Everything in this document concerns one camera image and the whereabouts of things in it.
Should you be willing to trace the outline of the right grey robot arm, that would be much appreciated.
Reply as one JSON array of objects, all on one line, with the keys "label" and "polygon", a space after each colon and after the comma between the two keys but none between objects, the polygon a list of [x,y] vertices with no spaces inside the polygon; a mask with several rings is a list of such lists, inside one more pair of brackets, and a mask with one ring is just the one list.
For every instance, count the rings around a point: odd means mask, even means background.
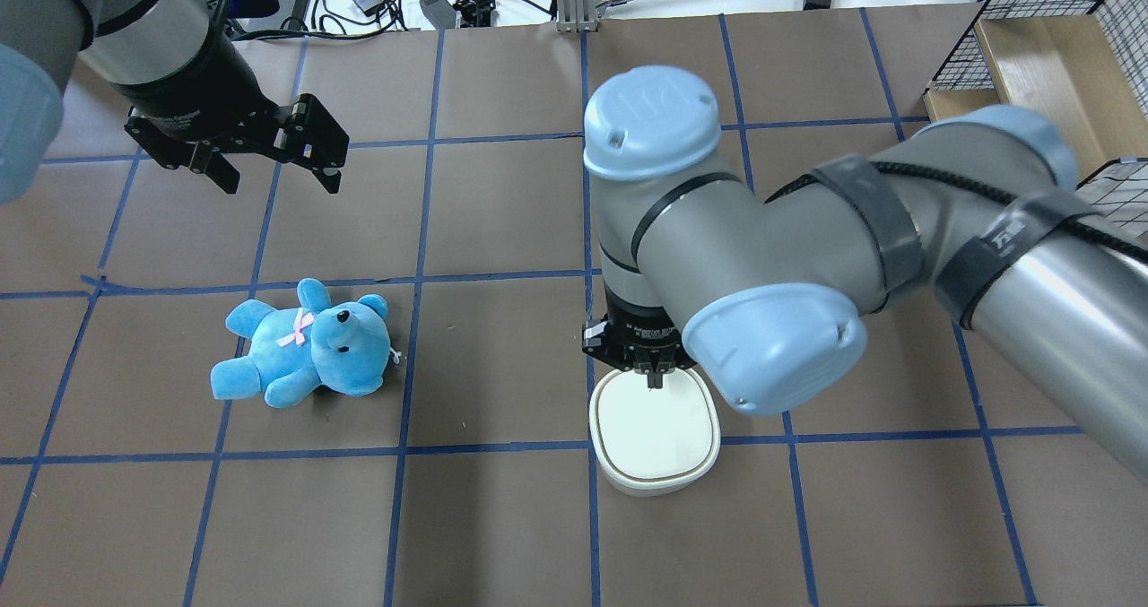
[{"label": "right grey robot arm", "polygon": [[1145,247],[1077,194],[1053,120],[984,106],[758,199],[718,154],[709,85],[637,67],[585,106],[606,314],[582,349],[652,386],[700,366],[750,415],[788,412],[864,353],[864,316],[930,288],[1137,477]]}]

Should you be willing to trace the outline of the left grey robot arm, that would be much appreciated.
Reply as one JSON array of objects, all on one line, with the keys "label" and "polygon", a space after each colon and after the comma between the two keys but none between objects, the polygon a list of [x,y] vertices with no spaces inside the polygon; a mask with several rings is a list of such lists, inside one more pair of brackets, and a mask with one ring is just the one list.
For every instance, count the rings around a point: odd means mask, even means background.
[{"label": "left grey robot arm", "polygon": [[165,169],[191,169],[233,194],[227,157],[254,153],[311,171],[340,189],[349,137],[318,98],[278,106],[239,55],[234,20],[278,10],[276,0],[3,0],[3,203],[31,186],[63,120],[65,85],[82,63],[126,98],[126,133]]}]

